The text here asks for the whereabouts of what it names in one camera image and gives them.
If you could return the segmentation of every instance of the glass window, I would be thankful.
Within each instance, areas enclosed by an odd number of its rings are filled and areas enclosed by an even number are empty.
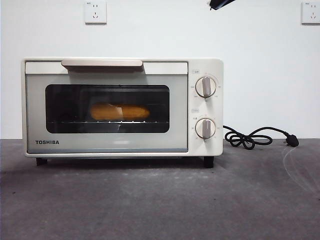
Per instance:
[[[48,85],[46,129],[53,134],[165,133],[169,97],[165,85]]]

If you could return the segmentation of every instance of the bread roll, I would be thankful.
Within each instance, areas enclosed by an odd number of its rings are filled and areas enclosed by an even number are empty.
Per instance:
[[[141,120],[150,115],[150,111],[144,106],[133,104],[112,105],[105,102],[98,102],[91,106],[91,117],[99,120]]]

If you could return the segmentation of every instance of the white toaster oven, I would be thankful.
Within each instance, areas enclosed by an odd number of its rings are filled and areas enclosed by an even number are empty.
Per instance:
[[[50,158],[205,157],[223,151],[223,62],[26,58],[23,140]]]

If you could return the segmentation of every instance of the temperature dial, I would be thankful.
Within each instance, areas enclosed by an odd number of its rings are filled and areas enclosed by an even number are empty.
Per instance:
[[[203,118],[196,123],[195,131],[200,138],[209,139],[215,134],[216,126],[211,119]]]
[[[195,90],[201,97],[208,98],[215,93],[216,83],[212,78],[205,76],[196,82]]]

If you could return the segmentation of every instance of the wall socket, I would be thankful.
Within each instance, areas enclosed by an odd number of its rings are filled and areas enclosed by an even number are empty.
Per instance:
[[[320,24],[320,1],[306,1],[301,5],[302,24]]]
[[[86,0],[84,2],[84,22],[86,24],[106,24],[106,2],[103,0]]]

